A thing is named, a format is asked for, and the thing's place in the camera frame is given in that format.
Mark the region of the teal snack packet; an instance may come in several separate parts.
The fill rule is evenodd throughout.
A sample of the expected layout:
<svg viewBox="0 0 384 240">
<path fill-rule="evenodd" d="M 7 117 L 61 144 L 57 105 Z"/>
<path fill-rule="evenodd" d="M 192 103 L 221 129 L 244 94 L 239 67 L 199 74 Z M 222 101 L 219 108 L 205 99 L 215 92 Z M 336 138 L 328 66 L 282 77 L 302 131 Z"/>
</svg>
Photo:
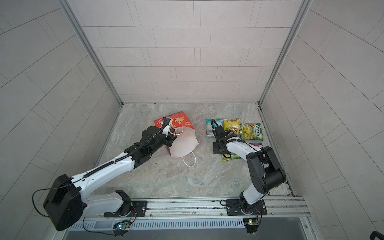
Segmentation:
<svg viewBox="0 0 384 240">
<path fill-rule="evenodd" d="M 206 123 L 206 137 L 207 138 L 214 138 L 213 128 L 217 126 L 223 126 L 223 119 L 214 119 L 214 122 L 212 123 L 212 120 L 205 120 Z"/>
</svg>

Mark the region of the green mango tea candy packet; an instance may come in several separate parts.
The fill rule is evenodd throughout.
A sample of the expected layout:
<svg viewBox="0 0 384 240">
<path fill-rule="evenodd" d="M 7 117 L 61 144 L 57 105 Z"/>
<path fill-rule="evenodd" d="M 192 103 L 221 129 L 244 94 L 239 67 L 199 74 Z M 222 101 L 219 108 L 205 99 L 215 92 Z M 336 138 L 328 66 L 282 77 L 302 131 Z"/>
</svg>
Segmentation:
<svg viewBox="0 0 384 240">
<path fill-rule="evenodd" d="M 234 153 L 231 153 L 231 154 L 227 154 L 227 155 L 223 155 L 222 157 L 222 161 L 223 162 L 226 162 L 226 161 L 231 161 L 231 160 L 241 160 L 242 158 Z"/>
</svg>

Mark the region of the red paper gift bag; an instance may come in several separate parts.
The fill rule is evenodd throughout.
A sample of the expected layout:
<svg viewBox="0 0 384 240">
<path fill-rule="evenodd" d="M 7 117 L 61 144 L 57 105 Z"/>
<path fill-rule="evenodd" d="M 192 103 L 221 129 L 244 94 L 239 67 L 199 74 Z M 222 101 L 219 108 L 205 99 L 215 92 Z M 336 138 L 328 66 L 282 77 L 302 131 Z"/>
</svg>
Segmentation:
<svg viewBox="0 0 384 240">
<path fill-rule="evenodd" d="M 196 131 L 192 122 L 183 111 L 168 115 L 167 118 L 171 119 L 170 127 L 166 127 L 166 130 L 169 130 L 168 136 L 175 138 L 172 146 L 166 147 L 169 155 L 173 158 L 182 158 L 185 165 L 193 168 L 197 162 L 196 155 L 193 151 L 199 142 L 196 138 Z M 195 159 L 192 166 L 188 165 L 184 160 L 184 157 L 189 154 L 192 154 Z"/>
</svg>

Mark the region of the yellow green snack packet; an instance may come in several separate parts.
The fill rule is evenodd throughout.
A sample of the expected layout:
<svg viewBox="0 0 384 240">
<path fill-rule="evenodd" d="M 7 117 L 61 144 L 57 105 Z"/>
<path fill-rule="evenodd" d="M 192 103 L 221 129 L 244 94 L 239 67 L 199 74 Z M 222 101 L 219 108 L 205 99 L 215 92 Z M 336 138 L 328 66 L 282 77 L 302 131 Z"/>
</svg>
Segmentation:
<svg viewBox="0 0 384 240">
<path fill-rule="evenodd" d="M 240 135 L 242 131 L 240 119 L 224 119 L 224 130 L 232 131 L 234 134 Z"/>
</svg>

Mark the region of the purple snack packet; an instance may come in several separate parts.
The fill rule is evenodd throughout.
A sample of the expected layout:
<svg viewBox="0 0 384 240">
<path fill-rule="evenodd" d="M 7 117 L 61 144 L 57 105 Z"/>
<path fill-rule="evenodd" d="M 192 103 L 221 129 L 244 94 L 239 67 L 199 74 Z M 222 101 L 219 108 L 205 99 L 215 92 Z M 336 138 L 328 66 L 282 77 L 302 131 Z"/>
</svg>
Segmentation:
<svg viewBox="0 0 384 240">
<path fill-rule="evenodd" d="M 249 143 L 249 144 L 252 145 L 252 146 L 259 147 L 259 148 L 263 147 L 262 143 Z"/>
</svg>

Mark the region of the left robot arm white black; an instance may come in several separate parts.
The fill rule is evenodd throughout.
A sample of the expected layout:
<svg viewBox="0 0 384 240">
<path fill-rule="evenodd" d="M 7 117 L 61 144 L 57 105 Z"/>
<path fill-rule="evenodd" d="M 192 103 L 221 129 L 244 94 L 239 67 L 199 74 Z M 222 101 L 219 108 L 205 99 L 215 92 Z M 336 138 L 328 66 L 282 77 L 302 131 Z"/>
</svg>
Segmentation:
<svg viewBox="0 0 384 240">
<path fill-rule="evenodd" d="M 123 190 L 108 195 L 91 194 L 117 176 L 138 168 L 162 146 L 170 147 L 177 138 L 171 126 L 150 126 L 142 132 L 142 139 L 117 157 L 84 173 L 57 177 L 48 190 L 43 207 L 57 231 L 68 229 L 78 220 L 104 214 L 106 217 L 134 215 L 131 198 Z"/>
</svg>

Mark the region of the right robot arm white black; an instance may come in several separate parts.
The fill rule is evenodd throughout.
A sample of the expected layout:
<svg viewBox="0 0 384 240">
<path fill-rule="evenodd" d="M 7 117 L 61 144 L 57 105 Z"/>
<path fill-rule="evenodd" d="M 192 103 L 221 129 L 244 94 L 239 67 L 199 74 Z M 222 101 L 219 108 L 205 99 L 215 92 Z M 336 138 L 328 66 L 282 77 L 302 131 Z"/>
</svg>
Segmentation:
<svg viewBox="0 0 384 240">
<path fill-rule="evenodd" d="M 217 126 L 215 121 L 211 125 L 215 137 L 213 153 L 224 157 L 235 154 L 247 162 L 252 183 L 240 193 L 240 209 L 245 214 L 252 214 L 270 190 L 287 180 L 286 174 L 271 147 L 256 147 L 232 131 Z"/>
</svg>

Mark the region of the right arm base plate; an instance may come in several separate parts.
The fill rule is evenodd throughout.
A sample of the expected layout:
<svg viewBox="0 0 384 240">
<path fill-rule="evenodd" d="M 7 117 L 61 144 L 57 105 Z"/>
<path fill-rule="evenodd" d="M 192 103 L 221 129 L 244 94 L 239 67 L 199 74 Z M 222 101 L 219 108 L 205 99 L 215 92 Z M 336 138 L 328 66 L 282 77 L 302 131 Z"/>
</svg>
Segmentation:
<svg viewBox="0 0 384 240">
<path fill-rule="evenodd" d="M 268 214 L 264 200 L 249 205 L 245 200 L 228 199 L 220 204 L 226 208 L 228 216 L 265 216 Z"/>
</svg>

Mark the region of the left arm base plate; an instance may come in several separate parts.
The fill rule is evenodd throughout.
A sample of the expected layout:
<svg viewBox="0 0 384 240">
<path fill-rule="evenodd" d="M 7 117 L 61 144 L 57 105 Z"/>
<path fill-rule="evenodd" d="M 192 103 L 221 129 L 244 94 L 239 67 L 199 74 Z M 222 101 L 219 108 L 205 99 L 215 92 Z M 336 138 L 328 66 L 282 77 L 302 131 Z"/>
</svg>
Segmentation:
<svg viewBox="0 0 384 240">
<path fill-rule="evenodd" d="M 145 216 L 147 201 L 132 201 L 123 205 L 114 213 L 104 213 L 104 218 L 141 218 Z"/>
</svg>

